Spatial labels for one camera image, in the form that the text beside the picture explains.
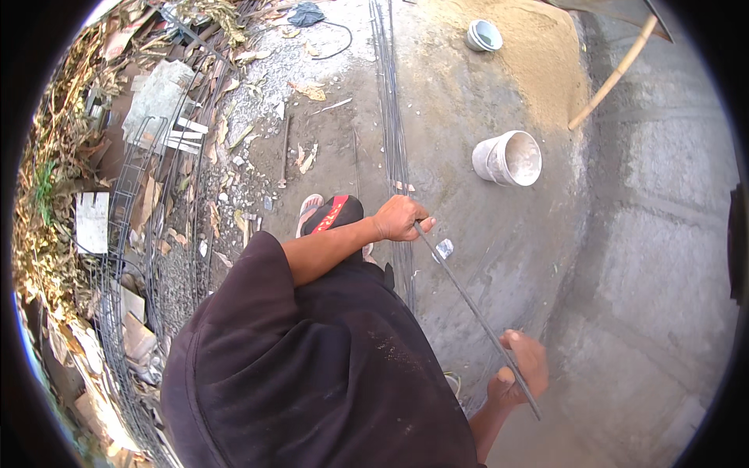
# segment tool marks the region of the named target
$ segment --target bamboo pole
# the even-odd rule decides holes
[[[648,19],[645,21],[643,28],[640,29],[640,35],[637,36],[637,39],[634,41],[634,44],[632,44],[632,47],[627,52],[627,55],[625,55],[622,61],[619,62],[619,65],[611,73],[611,76],[606,79],[606,82],[604,82],[603,86],[601,86],[601,89],[599,89],[598,92],[595,93],[595,96],[593,96],[593,99],[590,100],[588,105],[585,106],[585,108],[583,108],[583,110],[581,110],[580,113],[577,114],[577,116],[575,116],[575,118],[573,118],[569,122],[567,128],[569,128],[570,130],[574,130],[578,125],[580,125],[580,122],[582,122],[585,117],[590,114],[590,112],[593,112],[593,109],[595,109],[595,107],[601,103],[606,95],[609,94],[611,88],[613,88],[614,85],[619,81],[619,79],[622,78],[624,72],[627,71],[629,66],[632,65],[632,62],[634,62],[634,59],[637,58],[637,56],[640,54],[643,47],[645,46],[645,43],[648,40],[648,37],[650,37],[650,34],[653,32],[653,28],[657,23],[658,18],[656,18],[654,14],[648,16]]]

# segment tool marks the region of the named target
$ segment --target person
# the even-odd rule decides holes
[[[374,216],[353,196],[305,200],[297,238],[255,233],[174,340],[161,405],[186,467],[477,467],[526,402],[501,368],[466,419],[415,317],[363,247],[435,224],[395,195]],[[506,330],[534,398],[545,349]]]

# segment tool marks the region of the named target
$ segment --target black shirt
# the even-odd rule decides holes
[[[186,468],[477,466],[424,333],[366,265],[294,289],[278,241],[252,238],[166,364],[161,404]]]

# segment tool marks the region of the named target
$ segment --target flip-flop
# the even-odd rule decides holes
[[[325,198],[323,198],[322,195],[319,193],[313,193],[309,197],[305,198],[302,202],[302,206],[299,209],[299,223],[297,225],[297,239],[302,237],[302,225],[304,222],[302,221],[302,216],[306,215],[310,211],[317,210],[319,207],[323,206],[325,204]]]

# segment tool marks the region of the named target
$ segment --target red strap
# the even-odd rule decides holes
[[[322,232],[328,229],[336,221],[338,214],[341,213],[343,204],[348,200],[348,195],[336,195],[333,197],[333,207],[330,208],[328,214],[320,221],[318,227],[312,230],[312,234],[315,232]]]

